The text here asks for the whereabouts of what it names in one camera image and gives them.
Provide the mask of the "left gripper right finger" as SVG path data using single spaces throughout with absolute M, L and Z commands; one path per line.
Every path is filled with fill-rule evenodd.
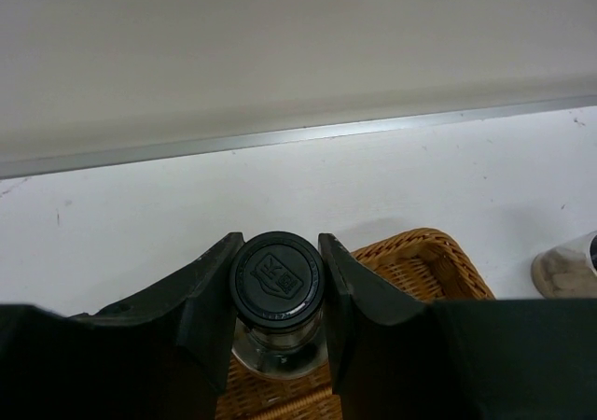
M 592 419 L 593 299 L 417 301 L 330 233 L 324 322 L 346 419 Z

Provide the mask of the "dark soy sauce bottle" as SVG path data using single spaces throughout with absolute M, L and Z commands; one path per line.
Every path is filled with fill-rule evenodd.
M 327 362 L 321 255 L 290 232 L 262 233 L 232 262 L 229 288 L 237 310 L 232 354 L 272 380 L 305 377 Z

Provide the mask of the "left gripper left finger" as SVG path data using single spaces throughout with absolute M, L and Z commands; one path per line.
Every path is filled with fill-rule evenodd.
M 89 315 L 1 308 L 5 419 L 212 419 L 236 312 L 234 232 L 159 282 Z

